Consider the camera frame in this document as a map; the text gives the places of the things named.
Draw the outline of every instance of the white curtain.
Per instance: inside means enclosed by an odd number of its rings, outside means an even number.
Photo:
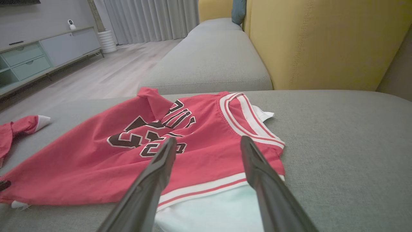
[[[199,24],[198,0],[104,0],[119,44],[185,38]]]

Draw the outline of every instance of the white cabinet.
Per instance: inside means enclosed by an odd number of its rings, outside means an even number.
[[[100,48],[93,28],[86,28],[40,41],[54,67]]]
[[[53,66],[59,66],[83,53],[78,49],[73,34],[67,33],[40,41]]]
[[[48,68],[50,68],[50,64],[47,62],[47,59],[42,56],[14,67],[13,71],[18,80],[24,80]]]
[[[93,28],[73,32],[78,50],[83,54],[100,48],[99,40]]]
[[[18,47],[8,52],[2,53],[3,58],[11,66],[28,61],[43,55],[37,43],[33,43],[24,47]]]

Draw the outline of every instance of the teal pillow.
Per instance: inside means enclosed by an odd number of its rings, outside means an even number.
[[[246,0],[233,0],[232,22],[242,24],[246,15]]]

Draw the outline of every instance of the red clothing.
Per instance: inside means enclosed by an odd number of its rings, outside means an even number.
[[[13,138],[19,134],[33,134],[49,124],[50,118],[42,115],[30,115],[17,120],[0,125],[0,168],[6,154],[12,147]]]
[[[278,174],[284,143],[243,94],[197,95],[172,103],[156,90],[97,114],[2,176],[0,194],[34,205],[119,201],[168,137],[177,154],[159,207],[247,184],[240,139],[249,135]]]

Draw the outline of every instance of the yellow cushion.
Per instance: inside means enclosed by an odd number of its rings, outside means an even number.
[[[251,4],[250,40],[276,90],[375,91],[412,22],[410,0]]]
[[[231,18],[232,5],[233,0],[199,0],[199,20]]]
[[[243,20],[243,31],[250,37],[250,19],[252,18],[252,0],[246,1],[246,16]]]

